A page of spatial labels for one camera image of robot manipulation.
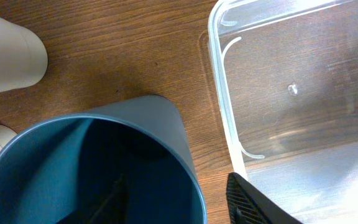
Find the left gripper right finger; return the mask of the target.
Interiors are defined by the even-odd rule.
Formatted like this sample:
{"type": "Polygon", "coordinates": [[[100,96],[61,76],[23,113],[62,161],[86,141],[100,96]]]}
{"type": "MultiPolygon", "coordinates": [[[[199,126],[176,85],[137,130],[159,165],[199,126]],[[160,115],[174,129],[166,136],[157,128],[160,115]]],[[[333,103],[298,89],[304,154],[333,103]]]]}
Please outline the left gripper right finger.
{"type": "Polygon", "coordinates": [[[226,200],[231,224],[301,224],[236,172],[228,174],[226,200]]]}

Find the blue cup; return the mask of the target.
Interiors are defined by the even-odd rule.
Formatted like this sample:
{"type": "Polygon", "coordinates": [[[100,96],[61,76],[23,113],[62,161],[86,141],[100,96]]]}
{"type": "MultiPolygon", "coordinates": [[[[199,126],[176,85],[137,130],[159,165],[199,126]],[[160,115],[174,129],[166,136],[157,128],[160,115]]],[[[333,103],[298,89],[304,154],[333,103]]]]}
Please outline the blue cup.
{"type": "Polygon", "coordinates": [[[0,152],[0,223],[57,223],[124,174],[125,223],[206,223],[177,107],[147,95],[35,124],[0,152]]]}

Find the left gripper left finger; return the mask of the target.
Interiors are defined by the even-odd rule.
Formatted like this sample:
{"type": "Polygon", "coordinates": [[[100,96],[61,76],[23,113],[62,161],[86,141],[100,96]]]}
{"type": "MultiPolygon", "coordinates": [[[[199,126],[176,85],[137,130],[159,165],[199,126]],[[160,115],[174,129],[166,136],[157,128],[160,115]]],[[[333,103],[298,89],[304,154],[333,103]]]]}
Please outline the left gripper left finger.
{"type": "Polygon", "coordinates": [[[127,180],[121,174],[104,197],[71,212],[57,224],[123,224],[128,201],[127,180]]]}

